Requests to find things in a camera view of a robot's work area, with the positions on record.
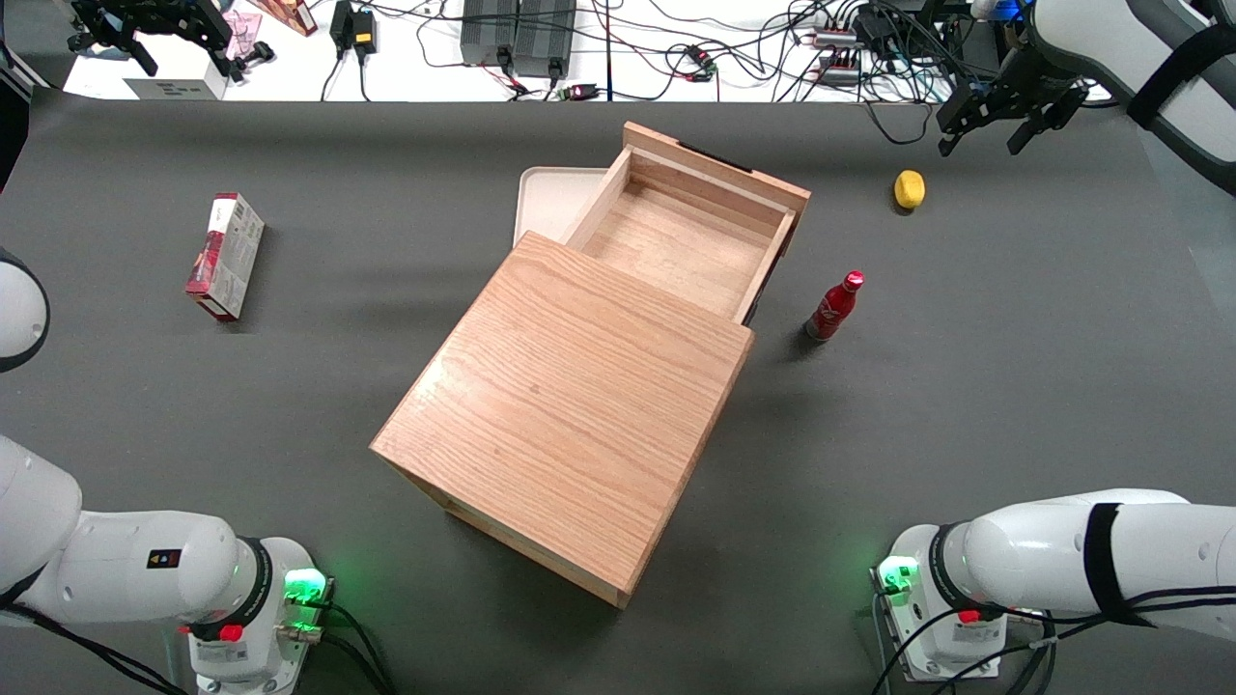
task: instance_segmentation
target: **gray table mat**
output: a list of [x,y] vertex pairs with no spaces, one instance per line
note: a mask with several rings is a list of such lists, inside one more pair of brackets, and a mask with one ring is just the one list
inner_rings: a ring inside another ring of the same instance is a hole
[[[900,136],[922,117],[879,113]],[[627,119],[815,197],[614,612],[449,518],[366,445],[508,251],[520,172],[607,166]],[[886,143],[852,105],[44,93],[0,244],[53,315],[43,352],[0,381],[0,430],[72,472],[89,510],[300,540],[408,693],[868,693],[866,568],[904,528],[1115,486],[1236,501],[1236,355],[1133,126],[1082,114],[1018,157],[1010,132],[942,160],[931,137]],[[902,168],[927,182],[908,216],[889,203]],[[230,326],[182,294],[219,190],[271,225]],[[869,281],[855,313],[827,351],[802,351],[794,333],[854,267]],[[152,626],[83,632],[162,668]],[[1105,627],[1062,646],[1052,693],[1227,691],[1231,649]],[[137,689],[47,634],[0,629],[0,654],[5,693]],[[321,648],[300,691],[363,688]]]

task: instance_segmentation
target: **white tray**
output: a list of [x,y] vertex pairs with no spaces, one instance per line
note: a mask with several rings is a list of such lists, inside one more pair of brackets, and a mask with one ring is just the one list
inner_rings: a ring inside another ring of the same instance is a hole
[[566,230],[588,202],[608,169],[533,167],[519,177],[514,245],[531,230],[566,241]]

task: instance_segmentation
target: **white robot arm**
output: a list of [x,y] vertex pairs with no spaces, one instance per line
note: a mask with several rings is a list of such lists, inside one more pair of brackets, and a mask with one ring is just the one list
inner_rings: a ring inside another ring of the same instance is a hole
[[[1236,585],[1236,508],[1190,505],[1157,490],[1012,505],[973,521],[907,529],[875,576],[900,637],[960,611],[907,647],[912,680],[944,680],[999,652],[1007,617],[991,606],[1236,639],[1236,606],[1142,612],[1178,599],[1147,600],[1136,610],[1128,603],[1151,591]],[[997,673],[993,659],[974,676]]]
[[1236,0],[1213,6],[1208,19],[1180,0],[975,0],[976,19],[1025,30],[995,78],[979,84],[959,77],[938,113],[941,153],[978,127],[1018,119],[1009,140],[1016,155],[1036,135],[1068,124],[1085,100],[1085,77],[1236,194]]
[[326,579],[287,538],[188,512],[82,511],[67,472],[0,435],[0,625],[180,623],[198,686],[290,693]]
[[43,346],[51,309],[26,263],[0,246],[0,372],[26,364]]

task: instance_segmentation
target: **white box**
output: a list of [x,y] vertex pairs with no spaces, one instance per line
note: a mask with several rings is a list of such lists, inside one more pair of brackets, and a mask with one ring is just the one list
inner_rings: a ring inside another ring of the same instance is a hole
[[125,63],[124,80],[138,99],[216,101],[224,98],[227,78],[210,61],[206,49],[179,36],[135,33],[154,61],[158,73],[150,77],[137,61]]

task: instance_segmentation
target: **red button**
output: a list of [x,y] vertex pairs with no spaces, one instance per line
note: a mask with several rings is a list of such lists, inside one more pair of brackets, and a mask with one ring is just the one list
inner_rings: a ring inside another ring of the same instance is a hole
[[225,625],[219,628],[219,639],[224,642],[240,642],[240,636],[245,632],[245,628],[239,625]]

